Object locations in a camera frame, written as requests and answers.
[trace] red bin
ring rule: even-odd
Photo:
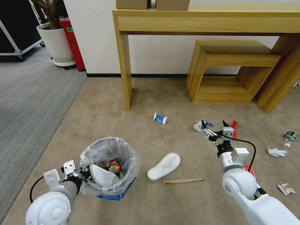
[[[59,21],[59,23],[62,25],[63,30],[65,31],[67,40],[69,42],[69,46],[71,48],[71,52],[73,54],[73,58],[76,62],[77,69],[78,71],[82,71],[83,69],[85,69],[85,66],[82,60],[82,56],[80,54],[80,50],[69,17]]]

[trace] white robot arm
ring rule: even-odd
[[[67,225],[69,223],[71,205],[82,182],[75,170],[77,170],[76,163],[71,160],[64,163],[62,168],[44,173],[40,179],[45,179],[50,190],[32,202],[25,216],[26,225]],[[31,201],[33,187],[30,191]]]
[[[217,155],[224,173],[222,186],[225,192],[233,197],[242,208],[249,224],[300,225],[300,221],[288,208],[276,198],[269,196],[256,183],[255,177],[244,170],[243,162],[249,155],[249,152],[246,148],[233,149],[231,147],[230,140],[234,140],[231,138],[234,129],[229,127],[224,121],[223,124],[223,129],[218,132],[212,132],[207,129],[203,121],[200,124],[195,124],[194,128],[217,146]]]

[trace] crumpled tissue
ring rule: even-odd
[[[288,151],[278,150],[278,148],[273,148],[273,149],[268,148],[268,153],[269,153],[269,155],[274,156],[274,157],[279,157],[279,156],[284,157],[286,154],[288,154]]]
[[[207,127],[213,127],[213,124],[207,121],[204,121]],[[197,124],[194,124],[194,129],[201,132],[202,120],[199,120]]]
[[[284,195],[288,195],[290,193],[296,194],[294,189],[287,187],[287,186],[288,186],[288,183],[277,185],[277,187],[282,191],[282,193],[284,193]]]

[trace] orange can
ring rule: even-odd
[[[112,173],[118,173],[120,171],[120,168],[120,165],[117,164],[115,161],[111,161],[105,166],[105,169]]]

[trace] gray carpet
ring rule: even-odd
[[[0,224],[86,78],[56,67],[41,47],[24,62],[0,61]]]

